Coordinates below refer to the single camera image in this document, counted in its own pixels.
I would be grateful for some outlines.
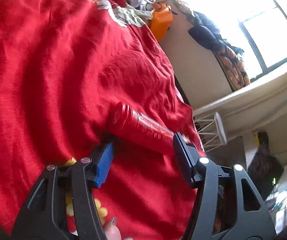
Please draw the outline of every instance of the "bed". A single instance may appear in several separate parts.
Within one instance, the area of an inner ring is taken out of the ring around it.
[[[124,0],[0,0],[0,225],[7,234],[45,166],[88,156],[119,101],[185,134],[203,154],[168,58],[125,6]],[[117,217],[123,238],[175,240],[195,191],[174,156],[120,140],[94,196],[101,223]],[[74,231],[69,194],[66,203]]]

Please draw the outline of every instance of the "orange object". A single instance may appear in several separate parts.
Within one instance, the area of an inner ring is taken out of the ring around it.
[[[153,19],[151,20],[150,30],[157,41],[165,36],[170,24],[174,21],[170,6],[166,3],[154,3],[155,9]]]

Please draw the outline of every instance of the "bottle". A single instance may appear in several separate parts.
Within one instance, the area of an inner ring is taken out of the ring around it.
[[[108,130],[117,137],[150,150],[165,155],[174,154],[172,146],[174,133],[122,102],[119,102],[113,110]]]

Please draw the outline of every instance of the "white stool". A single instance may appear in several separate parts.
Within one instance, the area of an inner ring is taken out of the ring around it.
[[[196,119],[194,123],[200,126],[197,132],[205,141],[203,144],[205,152],[227,144],[226,133],[218,112]]]

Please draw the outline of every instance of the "window frame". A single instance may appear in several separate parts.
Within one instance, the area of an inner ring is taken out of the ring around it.
[[[281,11],[281,13],[283,14],[283,16],[284,16],[285,19],[287,20],[287,15],[286,15],[285,12],[283,11],[283,9],[280,7],[280,5],[277,3],[277,1],[276,1],[276,0],[273,0],[273,2],[275,3],[276,8],[278,8],[278,9]],[[262,76],[264,76],[264,75],[270,73],[271,71],[275,70],[276,68],[280,67],[281,65],[283,65],[284,63],[287,62],[287,57],[286,57],[285,59],[283,59],[283,60],[281,60],[281,61],[279,61],[279,62],[273,64],[272,66],[267,67],[267,66],[266,66],[266,63],[265,63],[265,61],[264,61],[264,59],[263,59],[263,57],[262,57],[262,55],[261,55],[261,53],[260,53],[260,51],[259,51],[259,49],[258,49],[258,47],[257,47],[257,45],[256,45],[256,43],[255,43],[255,41],[254,41],[253,38],[251,37],[250,33],[249,33],[248,30],[246,29],[246,27],[245,27],[245,25],[243,24],[243,22],[241,22],[241,21],[238,20],[238,24],[239,24],[239,28],[242,30],[243,34],[244,34],[245,37],[247,38],[247,40],[248,40],[248,42],[249,42],[249,44],[250,44],[250,46],[251,46],[251,48],[252,48],[252,50],[253,50],[255,56],[257,57],[257,60],[258,60],[258,62],[259,62],[259,65],[260,65],[260,67],[261,67],[261,69],[262,69],[262,71],[263,71],[261,74],[259,74],[259,75],[256,76],[255,78],[250,79],[250,82],[254,82],[254,81],[257,80],[258,78],[261,78]]]

